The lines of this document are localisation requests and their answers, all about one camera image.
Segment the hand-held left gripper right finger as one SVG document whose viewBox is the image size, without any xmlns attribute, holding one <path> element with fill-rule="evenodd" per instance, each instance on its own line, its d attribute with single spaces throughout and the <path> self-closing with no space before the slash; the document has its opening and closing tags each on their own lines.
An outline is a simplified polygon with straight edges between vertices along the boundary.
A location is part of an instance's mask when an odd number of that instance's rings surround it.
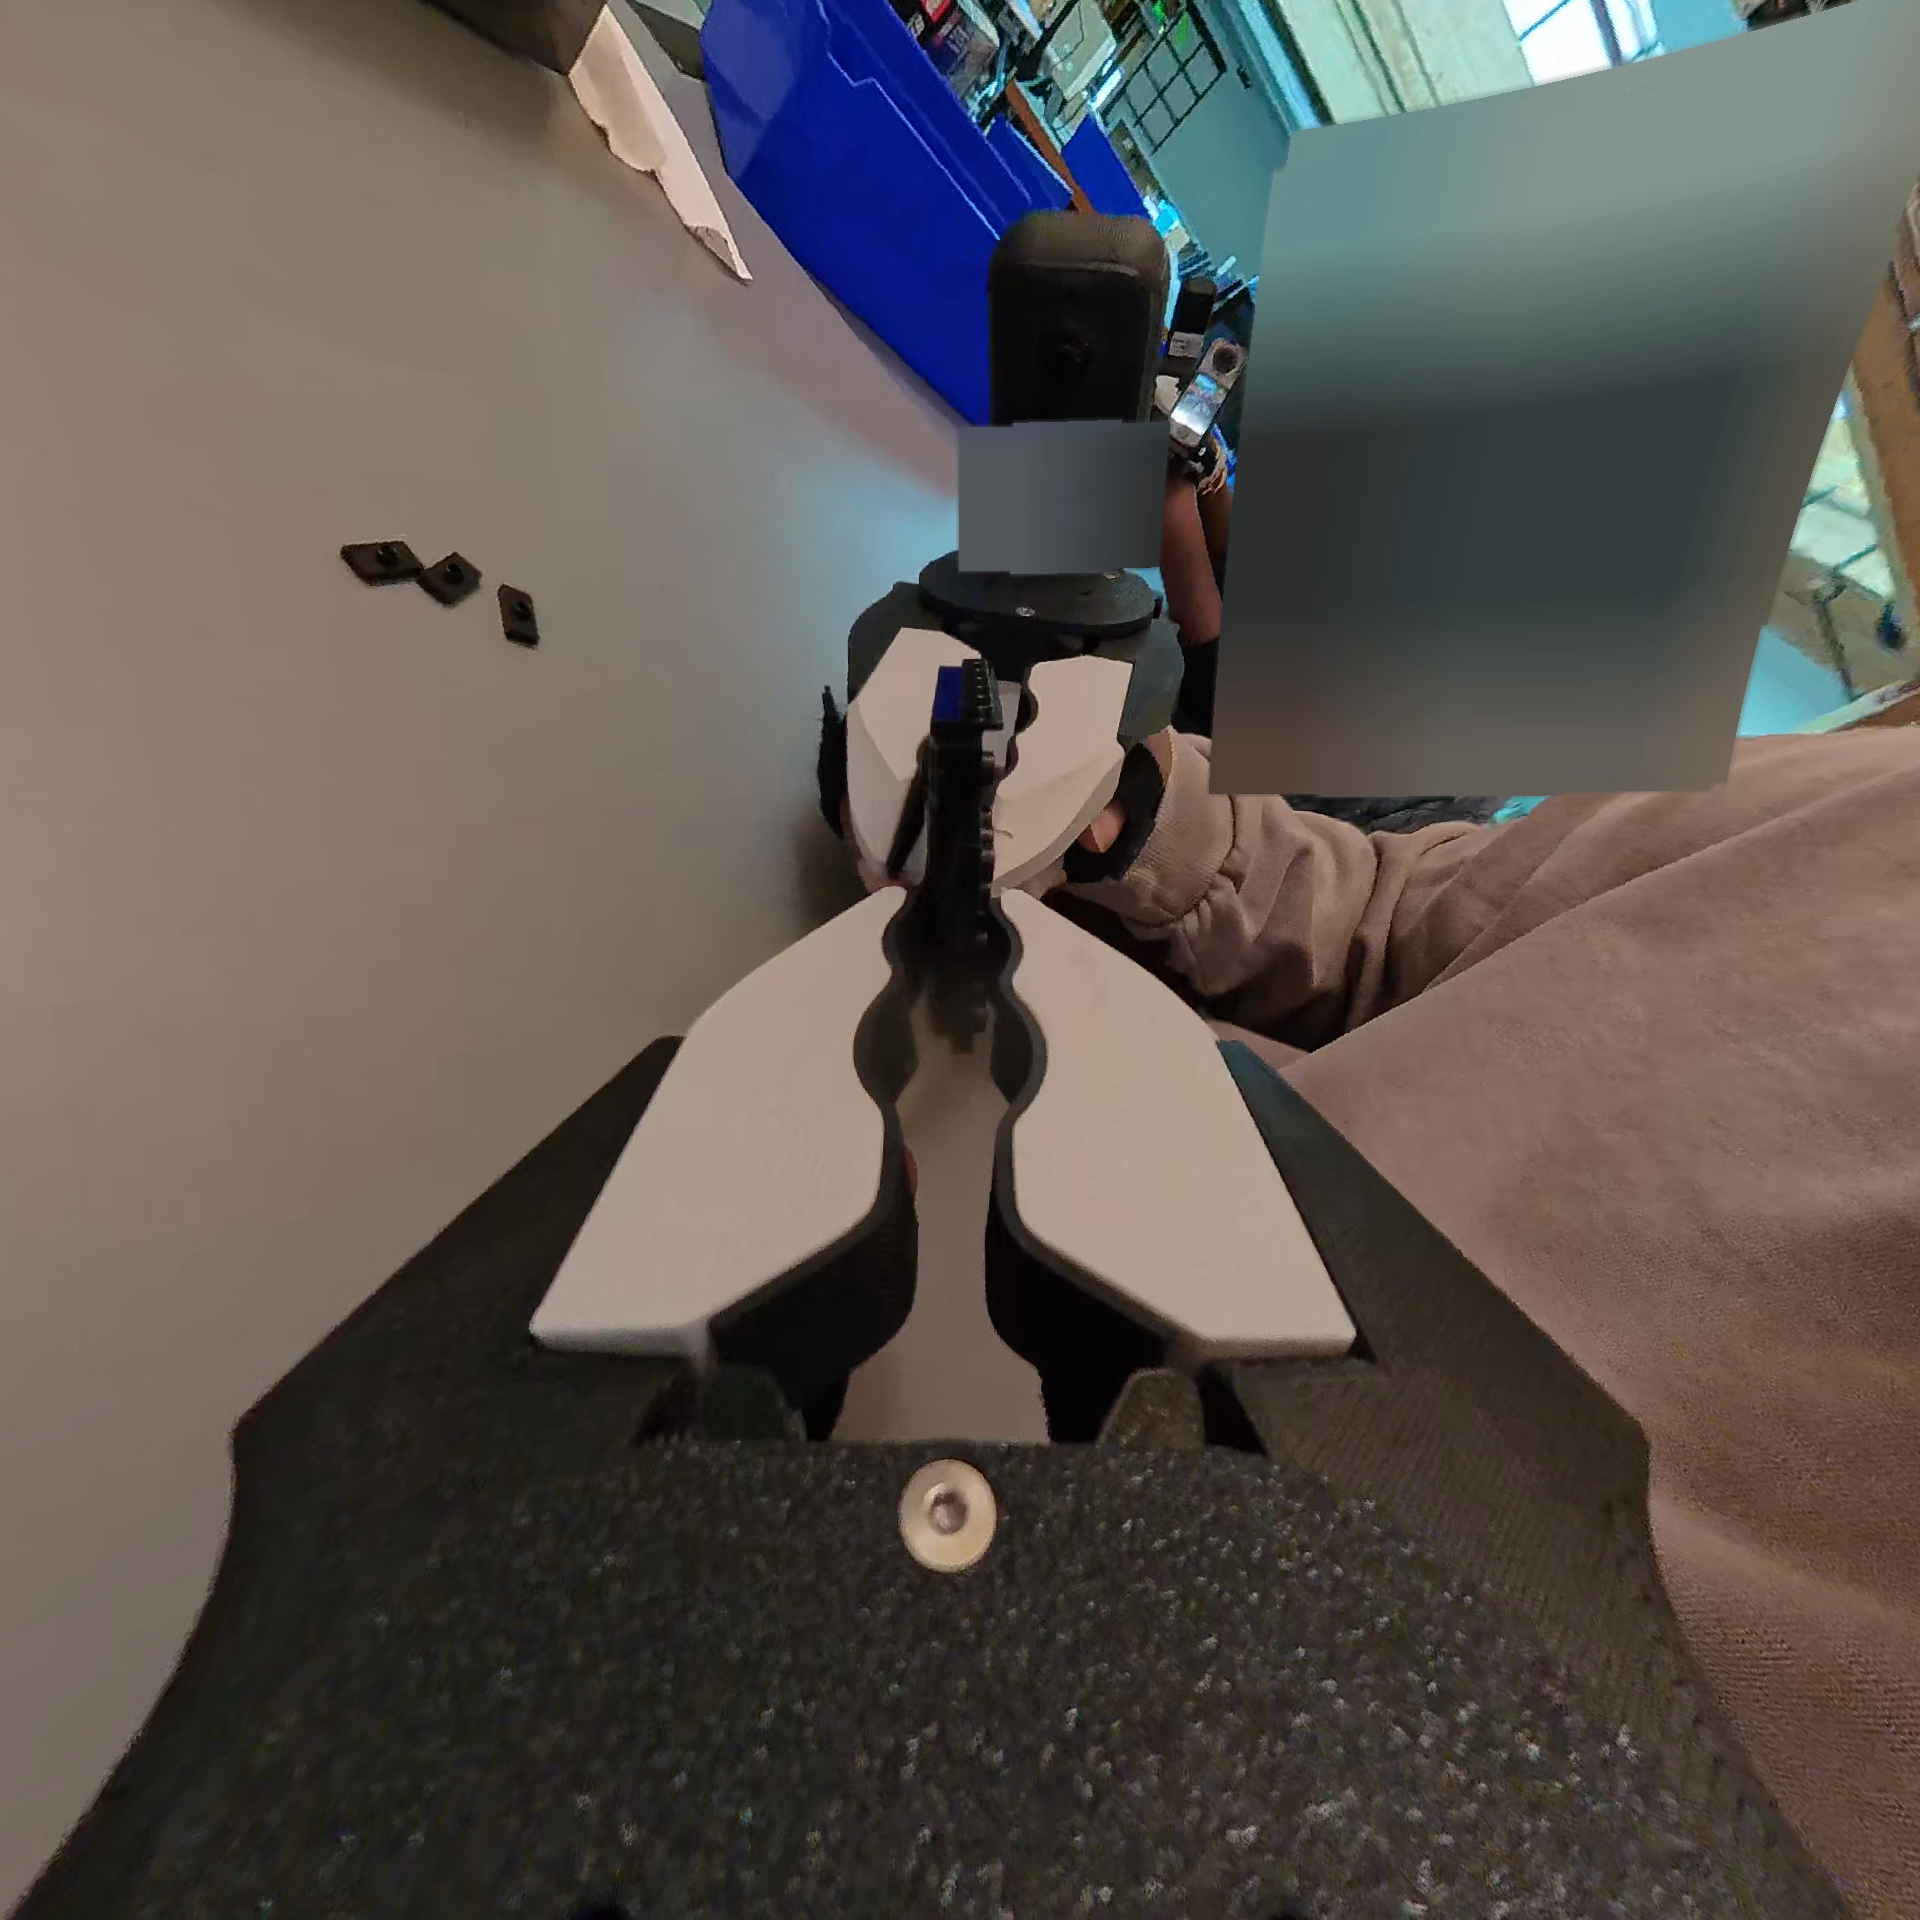
<svg viewBox="0 0 1920 1920">
<path fill-rule="evenodd" d="M 1135 958 L 1027 896 L 992 1072 L 1016 1241 L 1175 1360 L 1334 1360 L 1359 1340 L 1211 1027 Z"/>
</svg>

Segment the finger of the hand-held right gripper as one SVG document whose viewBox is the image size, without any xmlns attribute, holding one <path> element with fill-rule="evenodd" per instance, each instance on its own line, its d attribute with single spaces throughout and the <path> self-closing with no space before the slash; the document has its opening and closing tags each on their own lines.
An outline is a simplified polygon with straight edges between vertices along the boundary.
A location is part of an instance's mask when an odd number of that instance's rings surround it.
<svg viewBox="0 0 1920 1920">
<path fill-rule="evenodd" d="M 992 804 L 992 892 L 1027 892 L 1055 873 L 1114 800 L 1128 749 L 1121 723 L 1135 680 L 1122 657 L 1036 663 L 1024 691 L 1036 705 L 1016 734 L 1012 766 Z"/>
<path fill-rule="evenodd" d="M 943 630 L 905 628 L 889 639 L 849 705 L 849 841 L 872 894 L 912 886 L 927 870 L 929 793 L 923 744 L 940 672 L 977 657 Z"/>
</svg>

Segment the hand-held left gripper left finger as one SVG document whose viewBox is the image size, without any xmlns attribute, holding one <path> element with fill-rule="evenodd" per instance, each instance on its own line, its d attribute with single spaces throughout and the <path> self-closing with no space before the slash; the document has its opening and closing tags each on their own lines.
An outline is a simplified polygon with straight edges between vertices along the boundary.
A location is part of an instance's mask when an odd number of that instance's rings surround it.
<svg viewBox="0 0 1920 1920">
<path fill-rule="evenodd" d="M 744 1311 L 863 1228 L 886 1119 L 858 1028 L 895 983 L 882 886 L 686 1033 L 530 1321 L 554 1352 L 713 1361 Z"/>
</svg>

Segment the black brick plate assembly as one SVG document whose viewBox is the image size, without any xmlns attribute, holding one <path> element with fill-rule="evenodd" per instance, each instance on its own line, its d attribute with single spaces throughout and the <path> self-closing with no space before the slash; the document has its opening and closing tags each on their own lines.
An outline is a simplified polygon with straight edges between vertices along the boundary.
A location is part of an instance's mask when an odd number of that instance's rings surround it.
<svg viewBox="0 0 1920 1920">
<path fill-rule="evenodd" d="M 920 803 L 910 808 L 923 830 L 923 876 L 882 949 L 900 1005 L 923 1005 L 932 1031 L 959 1051 L 990 1039 L 995 1076 L 1010 1081 L 1032 1064 L 1036 1045 L 1016 995 L 1023 940 L 992 888 L 1000 728 L 1002 694 L 990 665 L 943 665 L 912 785 Z"/>
</svg>

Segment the person's right forearm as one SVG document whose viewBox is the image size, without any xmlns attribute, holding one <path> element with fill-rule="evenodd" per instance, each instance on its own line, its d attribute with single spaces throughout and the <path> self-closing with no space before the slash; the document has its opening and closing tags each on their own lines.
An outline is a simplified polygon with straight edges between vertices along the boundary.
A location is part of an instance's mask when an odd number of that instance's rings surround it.
<svg viewBox="0 0 1920 1920">
<path fill-rule="evenodd" d="M 1368 831 L 1209 791 L 1199 735 L 1164 734 L 1158 756 L 1158 823 L 1111 911 L 1192 997 L 1307 1046 L 1752 824 L 1728 781 L 1551 800 L 1504 824 Z"/>
</svg>

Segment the another person's forearm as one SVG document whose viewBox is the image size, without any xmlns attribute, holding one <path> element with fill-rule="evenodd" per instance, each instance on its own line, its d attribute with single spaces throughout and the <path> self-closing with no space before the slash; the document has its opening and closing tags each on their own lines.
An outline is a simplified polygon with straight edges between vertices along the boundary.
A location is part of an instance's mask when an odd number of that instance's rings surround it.
<svg viewBox="0 0 1920 1920">
<path fill-rule="evenodd" d="M 1232 464 L 1211 441 L 1208 464 L 1190 471 L 1172 464 L 1164 491 L 1162 579 L 1168 620 L 1185 649 L 1185 680 L 1172 726 L 1194 735 L 1214 734 L 1217 663 L 1223 587 L 1232 540 Z"/>
</svg>

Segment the grey desk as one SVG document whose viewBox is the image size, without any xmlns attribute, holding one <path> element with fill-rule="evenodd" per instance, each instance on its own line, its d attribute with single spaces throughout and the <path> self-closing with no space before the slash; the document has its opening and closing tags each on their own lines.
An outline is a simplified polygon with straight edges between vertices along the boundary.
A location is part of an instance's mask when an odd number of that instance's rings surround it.
<svg viewBox="0 0 1920 1920">
<path fill-rule="evenodd" d="M 241 1417 L 858 894 L 820 694 L 954 419 L 630 35 L 751 284 L 428 4 L 4 4 L 4 1908 L 175 1676 Z"/>
</svg>

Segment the blue plastic bin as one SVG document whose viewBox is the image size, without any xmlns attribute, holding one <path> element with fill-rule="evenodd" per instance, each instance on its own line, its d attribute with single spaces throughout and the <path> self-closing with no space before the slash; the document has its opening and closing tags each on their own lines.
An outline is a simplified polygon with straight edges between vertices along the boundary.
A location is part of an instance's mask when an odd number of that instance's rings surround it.
<svg viewBox="0 0 1920 1920">
<path fill-rule="evenodd" d="M 943 395 L 990 419 L 990 261 L 1070 190 L 985 135 L 882 1 L 711 1 L 705 79 L 732 180 L 833 299 Z"/>
<path fill-rule="evenodd" d="M 1137 179 L 1128 171 L 1106 131 L 1094 116 L 1084 116 L 1079 128 L 1060 145 L 1067 175 L 1006 115 L 988 123 L 985 136 L 990 151 L 1009 167 L 1024 193 L 1024 204 L 1032 208 L 1067 208 L 1072 199 L 1067 182 L 1074 182 L 1089 193 L 1094 212 L 1104 217 L 1138 217 L 1151 224 L 1159 217 L 1137 184 Z"/>
</svg>

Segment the torn white paper bag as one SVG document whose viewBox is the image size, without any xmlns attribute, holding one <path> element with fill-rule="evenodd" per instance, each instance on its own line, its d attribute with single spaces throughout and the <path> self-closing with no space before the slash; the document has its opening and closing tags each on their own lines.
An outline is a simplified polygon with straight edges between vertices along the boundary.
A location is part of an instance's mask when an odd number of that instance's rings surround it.
<svg viewBox="0 0 1920 1920">
<path fill-rule="evenodd" d="M 568 81 L 612 157 L 652 179 L 684 230 L 737 281 L 751 284 L 752 269 L 705 167 L 612 4 L 588 29 Z"/>
</svg>

